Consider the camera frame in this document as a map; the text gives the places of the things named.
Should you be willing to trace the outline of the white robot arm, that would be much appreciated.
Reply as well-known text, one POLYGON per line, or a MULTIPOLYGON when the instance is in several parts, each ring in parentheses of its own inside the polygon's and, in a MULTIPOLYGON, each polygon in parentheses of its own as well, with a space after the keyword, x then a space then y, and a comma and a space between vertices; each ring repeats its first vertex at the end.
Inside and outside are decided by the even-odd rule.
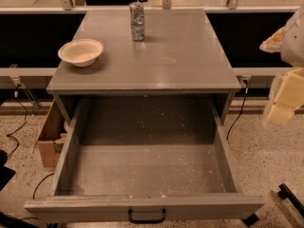
POLYGON ((273 80, 270 100, 264 111, 267 123, 283 126, 304 105, 304 5, 284 27, 263 41, 259 49, 279 52, 281 60, 293 67, 273 80))

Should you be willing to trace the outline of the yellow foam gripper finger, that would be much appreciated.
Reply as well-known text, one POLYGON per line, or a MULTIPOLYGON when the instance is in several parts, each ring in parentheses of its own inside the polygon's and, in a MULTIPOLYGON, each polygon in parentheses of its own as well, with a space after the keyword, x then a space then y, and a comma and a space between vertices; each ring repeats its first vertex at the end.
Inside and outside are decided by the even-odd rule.
POLYGON ((271 104, 266 121, 283 126, 304 105, 304 68, 298 67, 287 72, 271 104))

